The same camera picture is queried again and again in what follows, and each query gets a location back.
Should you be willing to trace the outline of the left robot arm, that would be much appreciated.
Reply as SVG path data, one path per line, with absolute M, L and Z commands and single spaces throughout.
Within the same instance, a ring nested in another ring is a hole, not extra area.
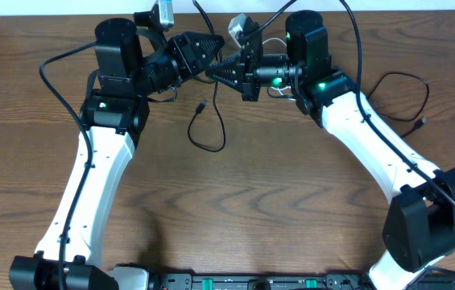
M 31 257 L 9 270 L 15 289 L 158 289 L 160 276 L 120 264 L 101 269 L 105 228 L 122 175 L 134 156 L 153 93 L 176 90 L 206 70 L 224 46 L 213 33 L 187 31 L 141 18 L 107 19 L 90 47 L 98 67 L 84 102 L 72 112 L 80 134 L 77 156 L 56 215 Z

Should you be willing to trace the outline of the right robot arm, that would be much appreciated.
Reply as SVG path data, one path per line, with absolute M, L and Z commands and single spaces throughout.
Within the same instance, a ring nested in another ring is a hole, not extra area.
M 229 24 L 238 52 L 208 77 L 254 102 L 263 87 L 289 88 L 299 110 L 340 140 L 373 176 L 389 210 L 386 250 L 368 272 L 373 289 L 442 289 L 455 275 L 436 263 L 455 251 L 455 168 L 440 170 L 373 110 L 358 84 L 332 65 L 328 33 L 312 10 L 290 14 L 284 54 L 266 54 L 261 27 L 240 14 Z

